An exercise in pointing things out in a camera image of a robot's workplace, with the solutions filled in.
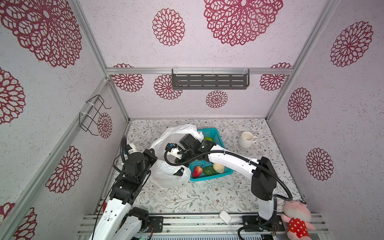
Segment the beige round fruit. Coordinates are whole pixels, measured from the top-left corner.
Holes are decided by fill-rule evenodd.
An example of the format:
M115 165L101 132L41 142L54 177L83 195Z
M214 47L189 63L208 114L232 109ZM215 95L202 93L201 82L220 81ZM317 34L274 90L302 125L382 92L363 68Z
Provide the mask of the beige round fruit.
M214 170L218 173L218 174L223 174L225 172L225 169L226 167L221 165L221 164L218 164L218 163L214 163L213 164L213 168Z

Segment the green lime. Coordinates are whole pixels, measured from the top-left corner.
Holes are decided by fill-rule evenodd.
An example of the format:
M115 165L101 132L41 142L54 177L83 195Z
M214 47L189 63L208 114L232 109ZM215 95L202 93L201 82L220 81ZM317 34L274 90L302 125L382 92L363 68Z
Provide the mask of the green lime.
M210 137L204 137L204 141L210 141L210 142L214 142L212 138Z

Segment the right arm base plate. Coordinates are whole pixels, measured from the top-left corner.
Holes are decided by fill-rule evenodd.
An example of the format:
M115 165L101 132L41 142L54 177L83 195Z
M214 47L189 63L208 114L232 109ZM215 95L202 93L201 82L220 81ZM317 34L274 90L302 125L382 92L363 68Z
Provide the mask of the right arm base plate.
M284 232L286 230L279 215L276 215L268 224L266 224L267 220L258 215L243 216L242 219L244 227L250 227L245 229L246 232Z

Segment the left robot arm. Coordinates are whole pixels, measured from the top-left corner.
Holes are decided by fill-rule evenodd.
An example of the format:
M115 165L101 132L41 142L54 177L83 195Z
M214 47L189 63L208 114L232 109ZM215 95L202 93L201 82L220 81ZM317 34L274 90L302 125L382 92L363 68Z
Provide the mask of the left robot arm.
M123 168L111 188L103 215L94 227L91 240L130 240L149 225L149 213L133 207L157 161L153 149L144 152L121 150Z

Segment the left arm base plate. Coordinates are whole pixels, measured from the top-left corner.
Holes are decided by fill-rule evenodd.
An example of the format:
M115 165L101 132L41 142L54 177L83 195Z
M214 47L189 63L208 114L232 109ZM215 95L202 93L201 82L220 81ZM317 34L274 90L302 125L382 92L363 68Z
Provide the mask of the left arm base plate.
M163 216L149 216L148 227L145 230L145 233L150 234L153 233L162 233L164 225L164 217Z

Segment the red apple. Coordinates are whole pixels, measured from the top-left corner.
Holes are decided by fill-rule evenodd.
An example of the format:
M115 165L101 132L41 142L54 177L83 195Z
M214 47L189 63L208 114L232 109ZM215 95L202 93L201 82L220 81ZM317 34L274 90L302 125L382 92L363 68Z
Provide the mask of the red apple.
M193 178L199 177L203 173L203 168L201 166L196 166L193 171Z

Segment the green avocado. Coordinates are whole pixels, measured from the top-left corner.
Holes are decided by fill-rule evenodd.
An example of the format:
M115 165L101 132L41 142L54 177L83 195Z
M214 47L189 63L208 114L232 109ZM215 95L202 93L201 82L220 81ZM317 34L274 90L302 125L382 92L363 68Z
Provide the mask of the green avocado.
M206 175L206 177L214 176L216 174L216 171L213 166L208 166L203 168L203 173Z

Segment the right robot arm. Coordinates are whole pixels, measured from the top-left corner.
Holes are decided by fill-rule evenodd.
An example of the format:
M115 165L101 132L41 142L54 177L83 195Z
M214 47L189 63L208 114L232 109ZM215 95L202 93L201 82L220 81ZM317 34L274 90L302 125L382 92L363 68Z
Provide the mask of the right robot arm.
M194 161L220 164L251 180L251 193L257 198L259 217L269 220L276 211L274 191L277 187L276 172L269 159L260 160L240 156L226 150L215 142L200 142L192 135L185 135L179 144L170 143L165 148L164 157L172 166L188 165Z

